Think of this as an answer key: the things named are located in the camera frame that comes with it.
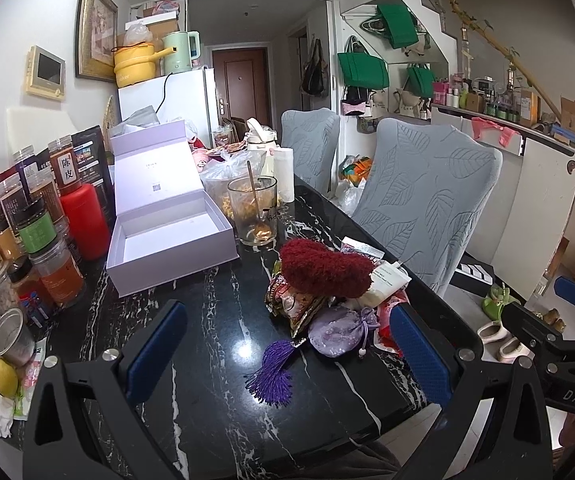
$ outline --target red knitted item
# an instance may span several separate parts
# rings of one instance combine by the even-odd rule
[[[372,284],[372,261],[361,254],[330,251],[320,242],[295,238],[281,249],[281,272],[304,294],[359,298]]]

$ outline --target bamboo pole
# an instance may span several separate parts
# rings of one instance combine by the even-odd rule
[[[512,63],[519,70],[519,72],[521,72],[525,76],[525,78],[527,79],[527,83],[535,88],[536,92],[538,92],[538,94],[543,98],[543,101],[545,101],[547,105],[550,107],[550,110],[554,112],[556,118],[558,120],[561,120],[561,111],[557,108],[557,106],[550,99],[550,97],[545,93],[545,90],[543,90],[542,86],[539,85],[538,81],[536,81],[532,73],[525,68],[523,63],[521,63],[520,59],[517,56],[514,56],[512,52],[509,50],[509,48],[506,48],[505,46],[501,45],[498,42],[498,40],[488,32],[487,29],[489,27],[483,28],[478,23],[476,23],[475,20],[472,20],[472,18],[468,15],[468,13],[462,10],[461,7],[459,7],[456,0],[449,0],[449,3],[450,6],[452,7],[452,12],[459,17],[459,19],[463,22],[463,24],[465,24],[468,28],[474,30],[479,35],[481,35],[485,39],[485,41],[487,41],[489,44],[491,44],[491,46],[493,46],[496,50],[498,50],[501,54],[503,54],[503,57],[506,57],[509,60],[509,62]]]

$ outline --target red bottle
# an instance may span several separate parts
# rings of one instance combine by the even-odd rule
[[[106,254],[111,236],[94,186],[83,184],[61,196],[61,203],[83,259],[96,260]]]

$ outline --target yellow pot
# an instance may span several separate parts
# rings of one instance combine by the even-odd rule
[[[116,84],[119,88],[123,88],[141,81],[154,79],[156,75],[154,61],[174,52],[176,52],[176,48],[173,46],[160,52],[154,52],[154,43],[139,43],[117,50],[114,53]]]

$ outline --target green electric kettle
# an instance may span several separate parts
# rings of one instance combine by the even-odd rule
[[[189,38],[194,40],[196,54],[192,55]],[[201,57],[201,46],[198,32],[172,32],[163,38],[165,48],[174,47],[176,53],[163,61],[165,75],[178,74],[192,70],[192,60]]]

